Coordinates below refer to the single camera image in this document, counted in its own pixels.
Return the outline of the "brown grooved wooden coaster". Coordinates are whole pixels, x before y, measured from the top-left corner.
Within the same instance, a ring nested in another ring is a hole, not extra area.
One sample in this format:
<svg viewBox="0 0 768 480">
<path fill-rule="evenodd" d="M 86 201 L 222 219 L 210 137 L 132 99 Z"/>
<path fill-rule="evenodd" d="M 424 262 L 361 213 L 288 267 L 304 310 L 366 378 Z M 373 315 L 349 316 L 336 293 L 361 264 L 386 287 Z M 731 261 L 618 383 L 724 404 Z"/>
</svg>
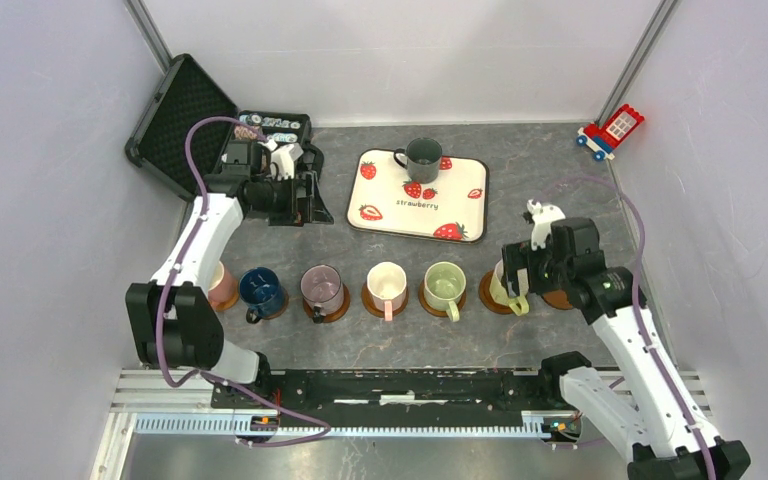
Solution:
<svg viewBox="0 0 768 480">
<path fill-rule="evenodd" d="M 554 309 L 562 311 L 574 309 L 574 306 L 570 303 L 567 294 L 563 290 L 545 293 L 541 298 L 549 307 Z"/>
<path fill-rule="evenodd" d="M 428 314 L 430 314 L 430 315 L 432 315 L 432 316 L 434 316 L 434 317 L 438 317 L 438 318 L 444 318 L 444 317 L 448 317 L 448 313 L 447 313 L 447 311 L 446 311 L 446 310 L 437 310 L 437 309 L 434 309 L 434 308 L 432 308 L 432 307 L 431 307 L 431 306 L 428 304 L 428 302 L 426 301 L 426 298 L 425 298 L 425 291 L 426 291 L 426 289 L 425 289 L 425 284 L 424 284 L 424 283 L 421 283 L 421 284 L 420 284 L 420 286 L 418 287 L 418 298 L 419 298 L 419 302 L 420 302 L 420 304 L 421 304 L 422 308 L 423 308 L 423 309 L 424 309 L 424 310 L 425 310 L 425 311 L 426 311 Z M 459 299 L 459 300 L 456 302 L 456 306 L 457 306 L 459 309 L 462 309 L 462 308 L 465 306 L 465 304 L 466 304 L 466 301 L 467 301 L 467 293 L 466 293 L 466 292 L 464 292 L 464 293 L 461 295 L 461 298 L 460 298 L 460 299 Z"/>
<path fill-rule="evenodd" d="M 361 300 L 364 308 L 368 313 L 378 318 L 385 317 L 385 311 L 378 309 L 376 307 L 374 302 L 375 297 L 371 294 L 370 290 L 368 289 L 368 285 L 366 283 L 363 284 L 361 289 Z M 409 302 L 409 291 L 404 290 L 400 294 L 400 296 L 395 300 L 392 316 L 396 317 L 400 315 L 405 310 L 408 302 Z"/>
<path fill-rule="evenodd" d="M 490 270 L 484 274 L 479 283 L 478 293 L 481 303 L 489 311 L 499 315 L 511 315 L 512 309 L 506 305 L 496 303 L 490 293 L 491 280 L 494 278 L 494 271 Z"/>
<path fill-rule="evenodd" d="M 348 287 L 342 284 L 338 292 L 327 301 L 314 302 L 303 298 L 303 308 L 308 318 L 314 324 L 333 323 L 340 320 L 347 312 L 351 304 L 351 295 Z"/>
</svg>

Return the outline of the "dark blue mug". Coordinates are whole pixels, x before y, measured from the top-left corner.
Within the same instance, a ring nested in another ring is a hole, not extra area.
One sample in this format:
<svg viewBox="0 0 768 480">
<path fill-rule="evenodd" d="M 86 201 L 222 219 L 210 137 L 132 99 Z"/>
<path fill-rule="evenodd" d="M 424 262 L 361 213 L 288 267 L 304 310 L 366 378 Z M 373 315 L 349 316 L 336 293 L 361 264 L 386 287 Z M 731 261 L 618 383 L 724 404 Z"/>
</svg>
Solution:
<svg viewBox="0 0 768 480">
<path fill-rule="evenodd" d="M 271 269 L 257 267 L 245 272 L 239 281 L 238 293 L 247 306 L 246 322 L 257 324 L 260 321 L 254 319 L 255 315 L 270 315 L 280 307 L 283 289 L 277 274 Z"/>
</svg>

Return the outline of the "yellow-green mug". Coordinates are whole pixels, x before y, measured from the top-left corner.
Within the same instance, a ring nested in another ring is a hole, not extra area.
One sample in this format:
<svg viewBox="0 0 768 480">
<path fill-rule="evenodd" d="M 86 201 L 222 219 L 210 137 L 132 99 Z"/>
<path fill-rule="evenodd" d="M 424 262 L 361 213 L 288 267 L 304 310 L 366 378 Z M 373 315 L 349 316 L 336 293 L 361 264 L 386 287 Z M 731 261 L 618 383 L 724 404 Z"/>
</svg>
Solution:
<svg viewBox="0 0 768 480">
<path fill-rule="evenodd" d="M 489 293 L 491 299 L 498 305 L 506 307 L 514 315 L 524 316 L 530 312 L 530 305 L 524 295 L 511 297 L 503 282 L 504 263 L 499 260 L 491 274 Z"/>
</svg>

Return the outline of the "pale pink white mug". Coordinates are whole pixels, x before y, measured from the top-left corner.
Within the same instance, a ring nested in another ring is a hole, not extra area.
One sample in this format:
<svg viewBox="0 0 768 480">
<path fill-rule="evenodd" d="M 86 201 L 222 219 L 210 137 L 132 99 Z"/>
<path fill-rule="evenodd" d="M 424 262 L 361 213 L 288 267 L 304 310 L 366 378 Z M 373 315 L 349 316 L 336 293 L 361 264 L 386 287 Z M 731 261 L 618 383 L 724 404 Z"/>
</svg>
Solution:
<svg viewBox="0 0 768 480">
<path fill-rule="evenodd" d="M 381 262 L 369 270 L 366 287 L 372 306 L 383 314 L 385 321 L 392 322 L 397 311 L 404 307 L 407 301 L 405 270 L 396 263 Z"/>
</svg>

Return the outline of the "white strawberry print tray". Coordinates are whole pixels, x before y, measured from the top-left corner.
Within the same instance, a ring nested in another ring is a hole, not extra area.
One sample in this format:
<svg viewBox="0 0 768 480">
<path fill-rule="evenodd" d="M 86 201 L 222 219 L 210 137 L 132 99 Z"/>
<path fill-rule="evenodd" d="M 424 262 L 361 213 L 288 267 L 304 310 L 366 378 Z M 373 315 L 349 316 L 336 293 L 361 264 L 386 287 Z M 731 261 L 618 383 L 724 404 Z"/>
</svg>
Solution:
<svg viewBox="0 0 768 480">
<path fill-rule="evenodd" d="M 370 149 L 358 160 L 347 209 L 362 231 L 456 243 L 486 233 L 489 170 L 470 158 L 445 156 L 436 180 L 418 183 L 390 150 Z"/>
</svg>

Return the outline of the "lilac mug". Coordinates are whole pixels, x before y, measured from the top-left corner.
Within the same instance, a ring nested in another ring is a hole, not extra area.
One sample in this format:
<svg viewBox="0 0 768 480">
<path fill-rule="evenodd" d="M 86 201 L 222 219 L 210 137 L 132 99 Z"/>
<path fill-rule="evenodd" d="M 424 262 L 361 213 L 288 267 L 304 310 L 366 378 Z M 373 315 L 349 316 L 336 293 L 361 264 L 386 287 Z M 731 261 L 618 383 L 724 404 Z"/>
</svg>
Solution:
<svg viewBox="0 0 768 480">
<path fill-rule="evenodd" d="M 300 280 L 300 290 L 315 324 L 325 323 L 329 317 L 334 317 L 346 301 L 340 273 L 327 264 L 309 268 Z"/>
</svg>

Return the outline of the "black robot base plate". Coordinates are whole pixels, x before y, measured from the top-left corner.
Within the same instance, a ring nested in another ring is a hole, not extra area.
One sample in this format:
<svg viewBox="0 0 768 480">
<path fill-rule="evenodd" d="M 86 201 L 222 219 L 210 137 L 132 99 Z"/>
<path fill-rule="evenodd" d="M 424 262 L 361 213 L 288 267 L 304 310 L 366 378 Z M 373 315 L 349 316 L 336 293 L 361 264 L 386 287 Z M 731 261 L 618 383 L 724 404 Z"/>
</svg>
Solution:
<svg viewBox="0 0 768 480">
<path fill-rule="evenodd" d="M 537 370 L 371 369 L 273 371 L 251 390 L 333 428 L 516 427 L 571 429 L 581 413 Z"/>
</svg>

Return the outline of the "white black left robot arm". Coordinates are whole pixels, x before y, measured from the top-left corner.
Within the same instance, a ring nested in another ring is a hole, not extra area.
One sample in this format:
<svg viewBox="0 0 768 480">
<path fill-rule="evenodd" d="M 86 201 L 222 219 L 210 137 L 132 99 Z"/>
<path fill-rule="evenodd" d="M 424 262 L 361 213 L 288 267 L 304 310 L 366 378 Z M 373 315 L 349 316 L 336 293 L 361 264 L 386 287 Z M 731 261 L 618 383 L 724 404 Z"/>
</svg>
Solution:
<svg viewBox="0 0 768 480">
<path fill-rule="evenodd" d="M 192 368 L 235 382 L 236 394 L 250 407 L 272 399 L 265 357 L 226 339 L 209 292 L 231 277 L 220 257 L 247 214 L 272 226 L 333 223 L 318 188 L 323 163 L 323 153 L 310 143 L 229 143 L 213 172 L 201 178 L 205 189 L 167 259 L 149 281 L 126 292 L 143 364 L 165 372 Z"/>
</svg>

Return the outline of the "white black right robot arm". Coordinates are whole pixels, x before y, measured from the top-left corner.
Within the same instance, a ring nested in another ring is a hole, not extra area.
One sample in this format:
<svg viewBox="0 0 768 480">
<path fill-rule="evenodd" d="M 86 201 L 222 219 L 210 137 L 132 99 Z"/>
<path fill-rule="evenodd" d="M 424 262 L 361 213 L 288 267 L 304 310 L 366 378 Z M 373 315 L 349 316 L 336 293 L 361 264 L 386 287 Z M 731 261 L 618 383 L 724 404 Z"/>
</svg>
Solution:
<svg viewBox="0 0 768 480">
<path fill-rule="evenodd" d="M 542 361 L 540 400 L 572 405 L 626 462 L 630 479 L 739 479 L 751 458 L 739 440 L 724 439 L 706 418 L 662 344 L 638 279 L 610 267 L 589 218 L 527 213 L 529 240 L 504 246 L 510 294 L 562 291 L 608 348 L 634 400 L 604 385 L 579 352 Z"/>
</svg>

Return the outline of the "light green mug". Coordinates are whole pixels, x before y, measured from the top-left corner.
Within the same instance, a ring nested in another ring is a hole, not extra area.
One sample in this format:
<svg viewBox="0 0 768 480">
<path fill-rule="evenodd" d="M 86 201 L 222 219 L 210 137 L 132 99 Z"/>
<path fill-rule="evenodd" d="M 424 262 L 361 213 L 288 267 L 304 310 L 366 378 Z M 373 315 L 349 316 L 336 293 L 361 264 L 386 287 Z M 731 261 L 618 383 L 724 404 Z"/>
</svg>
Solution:
<svg viewBox="0 0 768 480">
<path fill-rule="evenodd" d="M 442 312 L 450 321 L 459 322 L 459 302 L 464 298 L 467 284 L 464 271 L 455 263 L 438 262 L 427 269 L 423 282 L 426 305 Z"/>
</svg>

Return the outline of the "dark walnut coaster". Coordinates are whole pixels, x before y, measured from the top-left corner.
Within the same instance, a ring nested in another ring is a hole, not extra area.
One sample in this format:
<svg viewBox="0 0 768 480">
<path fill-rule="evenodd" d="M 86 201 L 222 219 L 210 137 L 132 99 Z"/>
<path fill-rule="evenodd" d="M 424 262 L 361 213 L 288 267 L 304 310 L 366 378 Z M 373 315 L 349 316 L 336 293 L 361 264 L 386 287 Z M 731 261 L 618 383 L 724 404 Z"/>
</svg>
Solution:
<svg viewBox="0 0 768 480">
<path fill-rule="evenodd" d="M 254 316 L 254 319 L 256 319 L 257 321 L 261 321 L 261 320 L 273 320 L 280 317 L 286 311 L 290 303 L 289 294 L 285 289 L 282 290 L 281 297 L 282 297 L 282 303 L 280 307 L 275 309 L 270 315 L 257 314 Z"/>
</svg>

